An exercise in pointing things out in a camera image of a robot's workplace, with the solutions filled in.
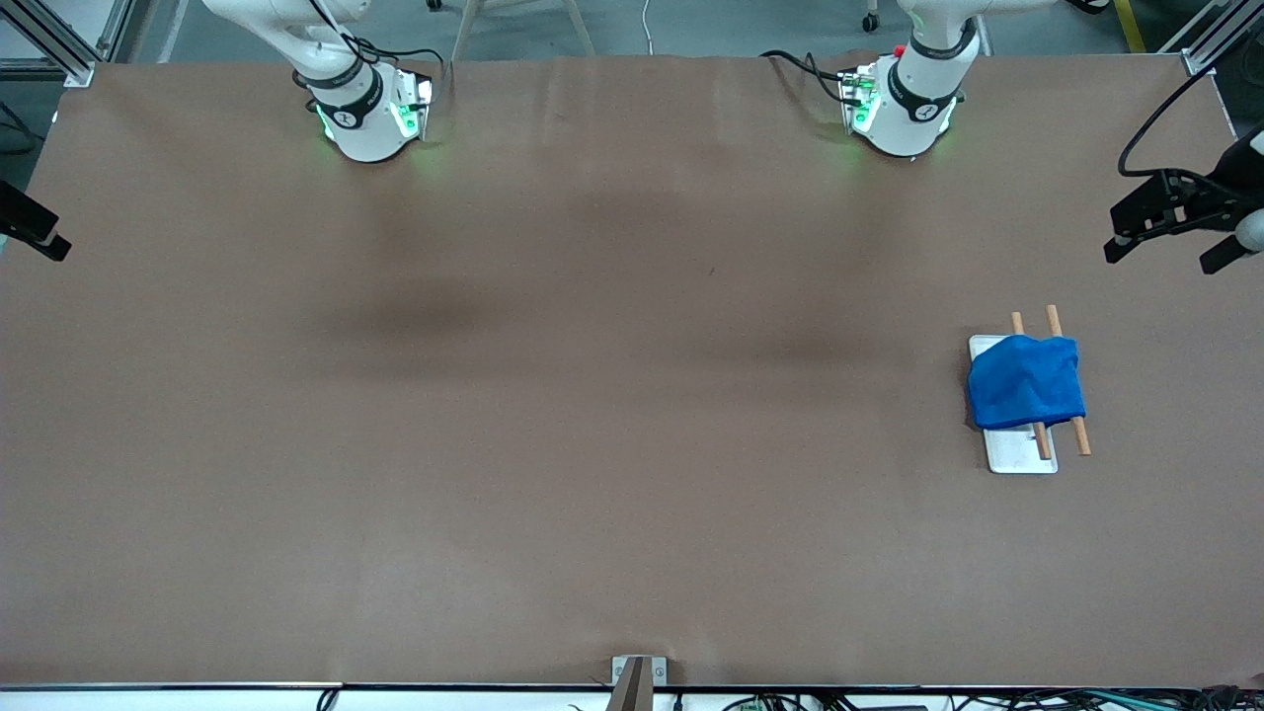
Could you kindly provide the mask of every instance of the wooden stick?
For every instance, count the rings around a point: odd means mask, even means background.
[[[1023,334],[1023,314],[1018,311],[1010,312],[1010,325],[1014,326],[1014,333]],[[1035,430],[1035,448],[1040,452],[1042,459],[1053,459],[1053,452],[1049,450],[1049,433],[1045,431],[1044,423],[1031,423],[1031,429]]]
[[[1062,319],[1058,318],[1058,307],[1049,304],[1044,307],[1044,315],[1049,318],[1049,333],[1062,335]],[[1085,426],[1085,419],[1072,417],[1071,424],[1076,428],[1076,447],[1079,448],[1079,455],[1088,457],[1093,450],[1088,447],[1088,428]]]

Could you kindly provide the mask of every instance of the white tray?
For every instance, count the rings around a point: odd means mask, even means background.
[[[996,345],[1006,335],[969,337],[969,359]],[[1058,452],[1053,448],[1052,433],[1048,433],[1049,459],[1040,458],[1035,445],[1035,428],[1021,425],[1004,430],[983,430],[983,445],[987,448],[987,468],[997,474],[1052,474],[1058,471]]]

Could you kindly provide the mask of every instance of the gray floor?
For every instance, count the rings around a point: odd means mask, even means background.
[[[147,33],[135,53],[138,61],[157,61],[162,56],[179,4],[155,9],[153,30]],[[640,0],[580,0],[584,22],[600,54],[643,54]],[[660,54],[755,56],[765,49],[782,48],[818,56],[842,53],[852,48],[889,51],[908,39],[910,22],[894,0],[882,0],[882,27],[866,34],[860,20],[865,14],[860,0],[651,0],[647,20]],[[422,0],[378,0],[354,25],[356,33],[382,47],[432,47],[451,51],[460,24],[459,0],[430,13]],[[1069,54],[1085,52],[1126,52],[1112,13],[1088,16],[1071,5],[1058,5],[1012,18],[995,20],[994,44],[997,53]],[[538,0],[518,8],[487,11],[474,28],[468,59],[546,59],[561,54],[580,54],[579,40],[561,3]],[[216,18],[198,0],[183,11],[174,42],[172,62],[279,61],[263,42]]]

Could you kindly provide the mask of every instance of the yellow tape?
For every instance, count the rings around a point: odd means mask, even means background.
[[[1136,27],[1136,15],[1133,13],[1133,4],[1129,0],[1115,0],[1115,13],[1119,14],[1119,24],[1124,28],[1124,39],[1127,40],[1127,51],[1145,52],[1145,40],[1141,39],[1141,28]]]

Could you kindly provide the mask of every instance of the blue cloth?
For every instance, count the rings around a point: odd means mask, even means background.
[[[980,353],[969,367],[975,424],[1002,430],[1085,415],[1078,367],[1079,349],[1073,339],[1011,335],[1001,340]]]

